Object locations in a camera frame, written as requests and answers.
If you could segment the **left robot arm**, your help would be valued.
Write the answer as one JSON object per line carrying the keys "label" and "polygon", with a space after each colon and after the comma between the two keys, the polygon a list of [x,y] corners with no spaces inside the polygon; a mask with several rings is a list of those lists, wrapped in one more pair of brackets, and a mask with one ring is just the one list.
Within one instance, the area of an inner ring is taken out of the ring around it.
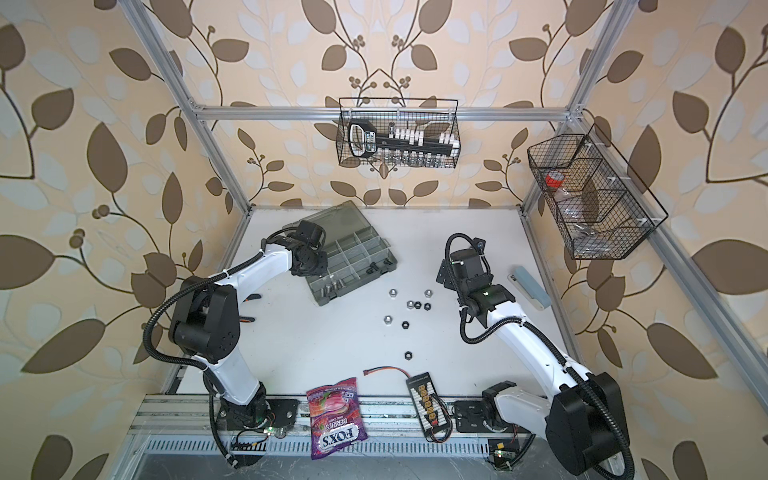
{"label": "left robot arm", "polygon": [[[240,305],[266,283],[286,272],[295,277],[327,272],[325,230],[301,220],[264,238],[256,253],[211,277],[192,276],[151,315],[143,330],[147,354],[163,363],[202,372],[206,388],[220,399],[221,410],[247,427],[269,418],[266,388],[246,365],[238,349]],[[183,356],[160,352],[153,343],[159,319],[173,310],[168,337]]]}

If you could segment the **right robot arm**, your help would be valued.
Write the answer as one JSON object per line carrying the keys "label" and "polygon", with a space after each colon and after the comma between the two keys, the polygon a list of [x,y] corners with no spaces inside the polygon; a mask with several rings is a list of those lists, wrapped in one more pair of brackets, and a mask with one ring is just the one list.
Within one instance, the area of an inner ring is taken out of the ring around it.
{"label": "right robot arm", "polygon": [[437,281],[457,295],[461,340],[479,345],[500,338],[542,391],[536,395],[513,382],[487,389],[483,396],[492,421],[517,424],[544,438],[572,475],[593,470],[605,479],[634,478],[618,383],[571,358],[529,319],[513,294],[495,283],[484,246],[474,238],[467,249],[445,250]]}

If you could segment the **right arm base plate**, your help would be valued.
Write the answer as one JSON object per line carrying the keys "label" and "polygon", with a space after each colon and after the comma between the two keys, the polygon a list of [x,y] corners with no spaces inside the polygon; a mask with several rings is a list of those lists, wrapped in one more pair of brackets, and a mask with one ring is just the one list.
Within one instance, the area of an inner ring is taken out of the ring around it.
{"label": "right arm base plate", "polygon": [[451,412],[460,433],[494,432],[491,410],[485,400],[457,400],[452,404]]}

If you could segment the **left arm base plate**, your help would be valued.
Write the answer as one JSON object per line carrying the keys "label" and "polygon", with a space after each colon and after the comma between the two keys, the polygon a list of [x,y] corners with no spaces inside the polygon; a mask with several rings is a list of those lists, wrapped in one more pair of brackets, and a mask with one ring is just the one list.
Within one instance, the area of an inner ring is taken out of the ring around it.
{"label": "left arm base plate", "polygon": [[247,405],[224,400],[215,419],[229,431],[267,428],[287,430],[298,418],[299,404],[295,399],[267,397],[254,397]]}

